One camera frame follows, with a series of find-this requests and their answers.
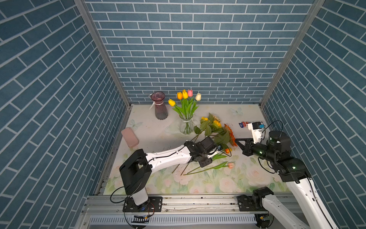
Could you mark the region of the white tulip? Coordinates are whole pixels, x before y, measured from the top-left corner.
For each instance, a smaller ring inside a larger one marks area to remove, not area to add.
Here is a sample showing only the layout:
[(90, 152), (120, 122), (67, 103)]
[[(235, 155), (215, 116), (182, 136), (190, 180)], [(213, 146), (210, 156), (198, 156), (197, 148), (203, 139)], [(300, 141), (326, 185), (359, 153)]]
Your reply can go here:
[(190, 134), (192, 131), (193, 131), (193, 121), (192, 121), (192, 118), (193, 118), (193, 115), (196, 111), (196, 109), (198, 108), (197, 106), (197, 102), (201, 100), (201, 97), (202, 95), (200, 93), (197, 93), (191, 107), (190, 107), (190, 113), (189, 113), (189, 120), (188, 120), (188, 123), (187, 123), (187, 133)]

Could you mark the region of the orange yellow tulip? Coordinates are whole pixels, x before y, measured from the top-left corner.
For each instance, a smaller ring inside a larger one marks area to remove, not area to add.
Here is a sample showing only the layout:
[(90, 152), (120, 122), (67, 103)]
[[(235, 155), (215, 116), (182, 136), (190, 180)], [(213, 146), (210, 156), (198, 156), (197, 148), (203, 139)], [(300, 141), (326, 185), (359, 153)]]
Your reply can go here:
[(182, 91), (182, 100), (181, 100), (181, 104), (182, 104), (182, 110), (183, 110), (183, 118), (182, 118), (182, 124), (181, 124), (181, 130), (183, 132), (183, 134), (187, 134), (187, 118), (188, 118), (188, 110), (187, 110), (187, 106), (188, 106), (188, 93), (186, 92), (186, 90)]

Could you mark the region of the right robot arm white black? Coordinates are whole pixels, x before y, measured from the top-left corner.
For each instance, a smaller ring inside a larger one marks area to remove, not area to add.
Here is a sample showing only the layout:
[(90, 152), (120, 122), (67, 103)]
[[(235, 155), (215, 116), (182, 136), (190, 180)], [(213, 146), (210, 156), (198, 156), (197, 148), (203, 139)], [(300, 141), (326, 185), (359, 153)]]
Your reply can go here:
[(290, 137), (282, 131), (271, 131), (267, 142), (262, 144), (261, 135), (256, 130), (252, 135), (252, 139), (237, 138), (235, 142), (245, 156), (255, 155), (271, 164), (273, 173), (278, 174), (291, 190), (307, 223), (285, 207), (268, 187), (254, 190), (252, 200), (246, 206), (267, 211), (286, 229), (336, 229), (337, 225), (318, 195), (307, 166), (291, 156)]

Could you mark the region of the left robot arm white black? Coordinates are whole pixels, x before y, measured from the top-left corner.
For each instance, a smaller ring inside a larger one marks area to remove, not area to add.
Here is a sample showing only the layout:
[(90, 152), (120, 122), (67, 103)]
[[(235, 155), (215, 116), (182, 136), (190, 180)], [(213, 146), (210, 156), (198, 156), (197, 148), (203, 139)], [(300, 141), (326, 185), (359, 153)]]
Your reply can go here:
[(146, 184), (150, 176), (159, 170), (171, 166), (199, 163), (205, 167), (213, 162), (222, 147), (209, 136), (200, 142), (186, 141), (183, 145), (157, 153), (146, 153), (143, 149), (133, 152), (119, 167), (126, 197), (123, 200), (112, 200), (113, 204), (124, 204), (123, 212), (160, 212), (162, 197), (149, 197)]

